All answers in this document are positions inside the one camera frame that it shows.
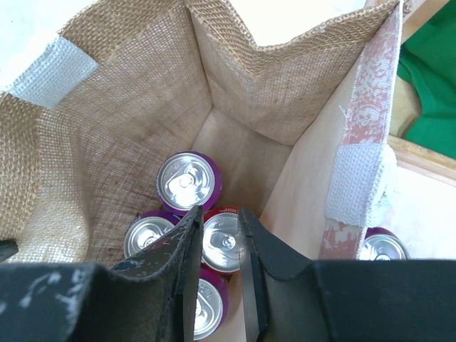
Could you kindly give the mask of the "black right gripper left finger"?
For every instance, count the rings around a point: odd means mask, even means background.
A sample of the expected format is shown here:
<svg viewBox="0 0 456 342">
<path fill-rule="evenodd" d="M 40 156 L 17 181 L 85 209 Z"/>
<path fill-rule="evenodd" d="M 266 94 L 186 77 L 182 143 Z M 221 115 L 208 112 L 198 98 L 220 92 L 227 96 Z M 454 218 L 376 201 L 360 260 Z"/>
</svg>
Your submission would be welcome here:
<svg viewBox="0 0 456 342">
<path fill-rule="evenodd" d="M 203 210 L 112 267 L 2 264 L 3 341 L 192 341 Z"/>
</svg>

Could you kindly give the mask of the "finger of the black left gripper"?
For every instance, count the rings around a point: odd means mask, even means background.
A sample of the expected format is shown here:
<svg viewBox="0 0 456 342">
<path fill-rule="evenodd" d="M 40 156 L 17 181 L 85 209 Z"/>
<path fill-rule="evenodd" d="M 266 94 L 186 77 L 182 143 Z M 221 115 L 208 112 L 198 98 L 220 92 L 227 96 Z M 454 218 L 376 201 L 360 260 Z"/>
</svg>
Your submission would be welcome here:
<svg viewBox="0 0 456 342">
<path fill-rule="evenodd" d="M 0 262 L 4 262 L 19 252 L 19 247 L 14 239 L 0 241 Z"/>
</svg>

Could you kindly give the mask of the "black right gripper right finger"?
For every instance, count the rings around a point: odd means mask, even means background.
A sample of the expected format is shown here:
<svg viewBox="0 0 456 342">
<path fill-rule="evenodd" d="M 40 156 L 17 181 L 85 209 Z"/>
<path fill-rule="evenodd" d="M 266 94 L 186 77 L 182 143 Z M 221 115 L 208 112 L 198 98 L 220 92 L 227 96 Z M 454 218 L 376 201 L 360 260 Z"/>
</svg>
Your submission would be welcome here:
<svg viewBox="0 0 456 342">
<path fill-rule="evenodd" d="M 450 260 L 311 260 L 238 214 L 248 341 L 453 341 Z"/>
</svg>

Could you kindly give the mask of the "purple fanta can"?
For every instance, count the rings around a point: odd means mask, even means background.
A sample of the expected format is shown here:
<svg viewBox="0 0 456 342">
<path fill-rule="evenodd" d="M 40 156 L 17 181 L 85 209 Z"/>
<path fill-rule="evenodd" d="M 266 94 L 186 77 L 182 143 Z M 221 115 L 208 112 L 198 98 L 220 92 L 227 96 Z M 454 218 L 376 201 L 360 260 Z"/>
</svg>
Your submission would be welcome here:
<svg viewBox="0 0 456 342">
<path fill-rule="evenodd" d="M 181 217 L 165 210 L 139 214 L 130 224 L 123 242 L 125 258 L 129 258 L 167 234 Z"/>
<path fill-rule="evenodd" d="M 207 155 L 183 151 L 166 159 L 156 177 L 156 190 L 164 207 L 185 215 L 194 206 L 210 210 L 222 192 L 222 173 Z"/>
<path fill-rule="evenodd" d="M 410 254 L 394 233 L 382 227 L 368 228 L 361 245 L 359 260 L 390 261 L 409 259 Z"/>
<path fill-rule="evenodd" d="M 195 309 L 194 340 L 212 335 L 227 317 L 229 294 L 227 282 L 220 275 L 200 268 Z"/>
</svg>

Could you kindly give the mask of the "tan canvas tote bag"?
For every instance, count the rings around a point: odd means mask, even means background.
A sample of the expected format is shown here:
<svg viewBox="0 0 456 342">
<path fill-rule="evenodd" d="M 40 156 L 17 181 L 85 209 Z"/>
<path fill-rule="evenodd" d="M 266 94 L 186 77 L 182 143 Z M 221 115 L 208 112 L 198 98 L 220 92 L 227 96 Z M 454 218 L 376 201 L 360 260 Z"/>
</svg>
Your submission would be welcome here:
<svg viewBox="0 0 456 342">
<path fill-rule="evenodd" d="M 1 87 L 8 263 L 111 265 L 160 166 L 209 156 L 221 205 L 312 259 L 351 259 L 383 174 L 401 1 L 259 46 L 228 1 L 97 1 Z"/>
</svg>

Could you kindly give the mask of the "red coca-cola can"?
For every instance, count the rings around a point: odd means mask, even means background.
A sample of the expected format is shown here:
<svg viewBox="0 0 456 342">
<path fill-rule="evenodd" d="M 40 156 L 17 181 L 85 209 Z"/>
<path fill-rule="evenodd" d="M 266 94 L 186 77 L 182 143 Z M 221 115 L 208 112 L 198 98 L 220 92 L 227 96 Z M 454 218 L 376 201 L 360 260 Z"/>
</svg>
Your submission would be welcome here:
<svg viewBox="0 0 456 342">
<path fill-rule="evenodd" d="M 240 270 L 237 207 L 223 206 L 204 215 L 202 262 L 220 274 Z"/>
</svg>

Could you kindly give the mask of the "wooden clothes rack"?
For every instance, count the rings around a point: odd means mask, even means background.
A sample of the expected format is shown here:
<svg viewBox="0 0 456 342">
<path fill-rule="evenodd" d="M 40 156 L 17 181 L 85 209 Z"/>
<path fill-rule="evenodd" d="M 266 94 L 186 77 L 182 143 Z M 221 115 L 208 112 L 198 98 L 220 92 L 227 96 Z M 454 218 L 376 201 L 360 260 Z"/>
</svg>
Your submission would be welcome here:
<svg viewBox="0 0 456 342">
<path fill-rule="evenodd" d="M 403 19 L 401 42 L 405 43 L 448 2 L 448 0 L 406 1 L 405 4 L 409 6 L 409 10 Z M 398 165 L 454 187 L 454 159 L 403 139 L 404 133 L 420 113 L 420 101 L 413 87 L 402 79 L 396 78 L 388 144 L 395 151 Z"/>
</svg>

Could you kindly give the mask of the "green tank top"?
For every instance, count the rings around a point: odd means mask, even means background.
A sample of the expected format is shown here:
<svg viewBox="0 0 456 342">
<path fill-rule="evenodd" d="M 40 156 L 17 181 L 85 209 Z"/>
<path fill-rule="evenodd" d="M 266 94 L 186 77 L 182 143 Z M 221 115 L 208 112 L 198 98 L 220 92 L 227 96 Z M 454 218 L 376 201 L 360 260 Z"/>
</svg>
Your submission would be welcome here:
<svg viewBox="0 0 456 342">
<path fill-rule="evenodd" d="M 413 87 L 421 104 L 405 139 L 455 158 L 454 1 L 402 45 L 397 75 Z"/>
</svg>

